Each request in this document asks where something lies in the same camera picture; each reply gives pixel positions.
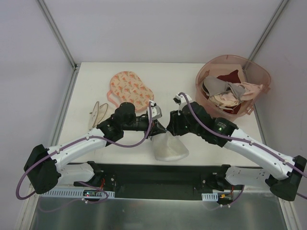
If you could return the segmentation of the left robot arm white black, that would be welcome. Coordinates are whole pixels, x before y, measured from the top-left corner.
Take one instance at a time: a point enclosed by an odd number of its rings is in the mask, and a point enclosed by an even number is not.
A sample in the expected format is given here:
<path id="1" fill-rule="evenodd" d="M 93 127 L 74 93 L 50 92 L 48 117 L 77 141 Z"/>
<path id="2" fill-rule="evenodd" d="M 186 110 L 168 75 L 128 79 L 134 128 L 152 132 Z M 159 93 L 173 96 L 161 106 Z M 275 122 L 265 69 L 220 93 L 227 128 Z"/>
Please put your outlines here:
<path id="1" fill-rule="evenodd" d="M 58 184 L 87 182 L 90 186 L 97 186 L 102 176 L 92 163 L 72 165 L 71 162 L 111 144 L 120 146 L 118 141 L 125 131 L 144 132 L 143 139 L 130 148 L 142 144 L 149 137 L 163 134 L 166 129 L 158 121 L 161 117 L 161 109 L 153 101 L 149 101 L 146 113 L 141 116 L 136 116 L 132 103 L 122 103 L 108 119 L 80 138 L 49 148 L 42 144 L 35 146 L 24 166 L 25 176 L 37 194 L 44 194 Z"/>

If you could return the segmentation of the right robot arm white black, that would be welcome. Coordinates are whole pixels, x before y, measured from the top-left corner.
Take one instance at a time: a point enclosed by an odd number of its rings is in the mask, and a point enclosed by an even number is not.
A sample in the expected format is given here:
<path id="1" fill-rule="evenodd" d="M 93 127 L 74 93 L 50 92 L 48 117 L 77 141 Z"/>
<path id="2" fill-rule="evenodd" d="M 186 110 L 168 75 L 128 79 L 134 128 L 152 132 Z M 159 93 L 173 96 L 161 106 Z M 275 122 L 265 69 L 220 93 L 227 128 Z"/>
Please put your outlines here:
<path id="1" fill-rule="evenodd" d="M 173 136 L 194 134 L 209 144 L 234 151 L 259 166 L 243 169 L 224 165 L 215 177 L 219 190 L 231 185 L 267 187 L 277 197 L 294 201 L 307 164 L 306 158 L 279 153 L 256 141 L 225 118 L 212 118 L 197 102 L 174 99 L 178 110 L 170 112 L 167 130 Z"/>

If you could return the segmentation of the white mesh laundry bag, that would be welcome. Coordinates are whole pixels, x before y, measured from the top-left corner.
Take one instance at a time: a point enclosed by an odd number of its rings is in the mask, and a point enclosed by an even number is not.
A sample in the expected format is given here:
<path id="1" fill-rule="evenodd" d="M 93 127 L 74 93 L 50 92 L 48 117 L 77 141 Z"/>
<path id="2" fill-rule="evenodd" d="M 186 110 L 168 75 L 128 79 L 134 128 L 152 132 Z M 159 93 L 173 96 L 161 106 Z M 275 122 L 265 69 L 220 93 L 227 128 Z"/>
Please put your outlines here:
<path id="1" fill-rule="evenodd" d="M 169 131 L 151 138 L 153 154 L 158 161 L 178 161 L 189 156 L 189 150 Z"/>

